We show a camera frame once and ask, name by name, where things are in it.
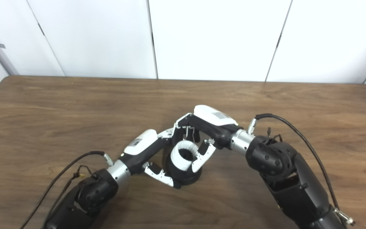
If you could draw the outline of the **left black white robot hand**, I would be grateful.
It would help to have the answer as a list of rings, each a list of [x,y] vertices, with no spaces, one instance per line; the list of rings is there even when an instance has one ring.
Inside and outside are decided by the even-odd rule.
[[[172,133],[171,128],[160,133],[148,129],[135,138],[118,158],[123,163],[127,176],[145,173],[163,184],[180,189],[181,184],[176,179],[164,168],[150,161],[160,150],[171,144]]]

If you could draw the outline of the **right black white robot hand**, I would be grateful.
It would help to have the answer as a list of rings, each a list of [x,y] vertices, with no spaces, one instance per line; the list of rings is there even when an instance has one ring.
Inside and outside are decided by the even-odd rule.
[[[172,130],[172,167],[186,174],[197,173],[217,149],[245,155],[253,140],[233,118],[207,105],[195,106]]]

